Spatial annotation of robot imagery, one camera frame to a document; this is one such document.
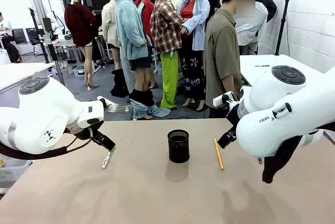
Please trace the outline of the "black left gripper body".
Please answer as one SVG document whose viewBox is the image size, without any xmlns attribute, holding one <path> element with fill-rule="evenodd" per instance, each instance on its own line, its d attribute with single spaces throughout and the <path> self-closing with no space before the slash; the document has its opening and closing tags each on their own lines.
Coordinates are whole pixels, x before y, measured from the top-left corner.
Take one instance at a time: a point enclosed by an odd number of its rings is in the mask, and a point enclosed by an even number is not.
<svg viewBox="0 0 335 224">
<path fill-rule="evenodd" d="M 67 127 L 65 128 L 65 132 L 76 136 L 80 140 L 87 140 L 91 137 L 90 131 L 89 131 L 89 128 L 90 128 L 92 131 L 93 138 L 97 139 L 97 137 L 101 135 L 101 133 L 98 130 L 102 126 L 103 123 L 104 121 L 102 120 L 86 128 L 80 128 L 78 125 L 73 123 L 73 124 L 67 125 Z"/>
</svg>

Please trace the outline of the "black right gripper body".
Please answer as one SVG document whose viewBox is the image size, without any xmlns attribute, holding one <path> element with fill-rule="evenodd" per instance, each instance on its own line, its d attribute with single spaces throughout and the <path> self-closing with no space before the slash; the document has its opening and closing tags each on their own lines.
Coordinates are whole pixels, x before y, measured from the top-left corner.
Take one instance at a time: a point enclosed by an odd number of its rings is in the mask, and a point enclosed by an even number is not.
<svg viewBox="0 0 335 224">
<path fill-rule="evenodd" d="M 238 116 L 238 107 L 239 102 L 229 103 L 229 112 L 227 113 L 226 118 L 233 125 L 233 127 L 236 127 L 238 122 L 240 121 L 240 118 Z"/>
</svg>

